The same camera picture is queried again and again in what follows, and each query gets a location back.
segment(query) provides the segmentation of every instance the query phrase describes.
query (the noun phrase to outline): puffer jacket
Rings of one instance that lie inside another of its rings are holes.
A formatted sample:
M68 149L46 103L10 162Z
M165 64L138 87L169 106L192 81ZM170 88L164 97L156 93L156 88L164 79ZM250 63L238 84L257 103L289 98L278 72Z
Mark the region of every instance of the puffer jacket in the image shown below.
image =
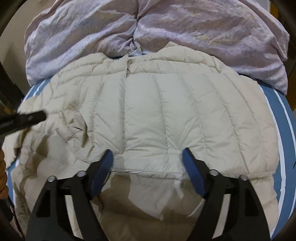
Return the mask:
M111 149L111 175L93 202L107 237L186 240L203 203L181 160L186 147L223 175L246 174L275 227L272 115L257 82L217 58L174 43L118 60L90 54L63 68L19 112L42 109L46 121L4 143L8 165L20 149L12 178L24 231L48 176L71 177ZM79 236L69 199L68 206Z

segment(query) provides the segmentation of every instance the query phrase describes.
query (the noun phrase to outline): white stripe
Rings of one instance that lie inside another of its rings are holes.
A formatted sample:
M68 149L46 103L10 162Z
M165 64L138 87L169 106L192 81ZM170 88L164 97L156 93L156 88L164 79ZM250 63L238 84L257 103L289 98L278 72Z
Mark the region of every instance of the white stripe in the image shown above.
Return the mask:
M18 158L15 162L15 168L19 165L20 163L20 159ZM16 201L15 201L15 198L16 198L16 195L15 195L15 189L13 188L13 204L16 205Z
M205 200L202 199L200 201L200 203L197 205L196 209L194 209L193 212L191 214L189 214L187 217L191 217L193 214L195 214L195 212L200 208L201 205L203 205L204 202L205 202Z
M270 110L270 113L272 114L272 118L274 120L274 123L276 125L276 132L277 132L277 136L278 136L278 145L279 145L279 161L280 161L280 165L281 165L281 195L279 197L279 217L281 215L281 210L283 208L283 202L284 202L284 197L285 197L285 192L286 192L286 168L285 168L285 156L284 156L284 149L283 149L283 143L281 141L281 135L279 133L279 127L277 125L276 122L276 118L274 117L274 113L272 112L272 109L270 107L269 101L267 96L265 95L263 89L261 86L259 86L259 88L261 89L261 91L263 92L268 108ZM274 229L270 232L270 237L272 237L272 235L274 234L274 230L276 229L276 226L274 227Z
M286 118L287 118L288 123L289 123L289 126L290 126L290 131L291 131L292 138L293 138L294 151L295 151L295 156L296 156L296 141L295 141L295 134L294 134L294 130L293 130L293 126L292 126L291 120L290 120L290 118L289 118L289 115L288 115L288 112L287 112L287 110L286 110L286 107L285 107L283 101L281 100L281 98L280 98L278 92L277 92L275 89L274 89L274 92L276 93L276 95L277 95L277 97L278 97L278 99L279 99L279 101L280 101L282 107L284 108L285 115L286 115ZM295 205L295 200L296 200L296 189L295 189L295 193L294 193L294 200L293 200L293 205L292 205L292 208L291 208L291 212L290 212L289 218L290 218L290 216L291 216L292 213L293 213L294 205Z
M24 100L26 100L26 99L28 98L28 96L29 96L29 94L32 92L34 86L35 86L35 85L33 85L33 86L30 88L30 90L29 90L29 92L26 94Z
M43 80L42 83L39 85L39 87L37 88L37 90L34 92L33 96L36 95L36 93L40 90L40 88L45 84L46 80Z

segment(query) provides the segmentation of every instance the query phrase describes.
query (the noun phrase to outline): black clamp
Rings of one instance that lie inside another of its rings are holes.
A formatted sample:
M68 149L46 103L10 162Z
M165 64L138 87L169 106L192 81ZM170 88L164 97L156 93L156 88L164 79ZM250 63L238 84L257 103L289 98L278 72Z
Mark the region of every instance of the black clamp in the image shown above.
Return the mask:
M231 178L209 170L188 148L183 151L182 159L196 192L206 199L187 241L270 241L263 208L246 175ZM231 195L226 224L222 235L212 239L224 194Z
M187 241L270 241L267 221L258 196L247 176L222 176L183 151L183 163L198 194L205 200L202 212ZM108 241L90 204L100 194L113 165L107 150L99 162L74 177L57 180L50 176L30 216L26 241L81 241L74 236L67 213L65 195L73 198L74 211L85 241ZM229 211L221 236L212 239L224 194L230 194Z
M44 111L38 111L27 115L13 114L0 119L0 135L8 135L13 132L29 128L46 120Z

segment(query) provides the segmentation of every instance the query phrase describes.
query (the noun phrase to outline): wooden surface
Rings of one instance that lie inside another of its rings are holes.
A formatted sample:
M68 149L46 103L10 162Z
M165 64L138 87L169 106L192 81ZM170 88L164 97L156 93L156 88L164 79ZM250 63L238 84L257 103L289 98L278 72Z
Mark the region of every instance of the wooden surface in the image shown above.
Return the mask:
M296 109L296 68L294 68L294 71L289 78L287 100L292 110L295 110Z
M276 19L279 18L279 10L276 8L276 6L275 6L273 3L270 4L270 13L271 13Z

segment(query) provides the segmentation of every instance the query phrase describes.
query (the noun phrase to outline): metal rivet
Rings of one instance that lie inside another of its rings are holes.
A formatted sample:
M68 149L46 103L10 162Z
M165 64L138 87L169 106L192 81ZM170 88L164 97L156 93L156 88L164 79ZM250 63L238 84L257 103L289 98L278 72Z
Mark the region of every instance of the metal rivet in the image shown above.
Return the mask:
M50 177L48 177L47 181L51 183L51 182L55 181L56 179L57 178L55 176L50 176Z
M76 175L77 177L84 177L86 175L86 171L80 171Z
M218 176L219 175L219 172L217 170L210 170L210 174L214 177Z
M249 178L246 175L241 175L240 176L240 179L242 179L244 181L247 181Z

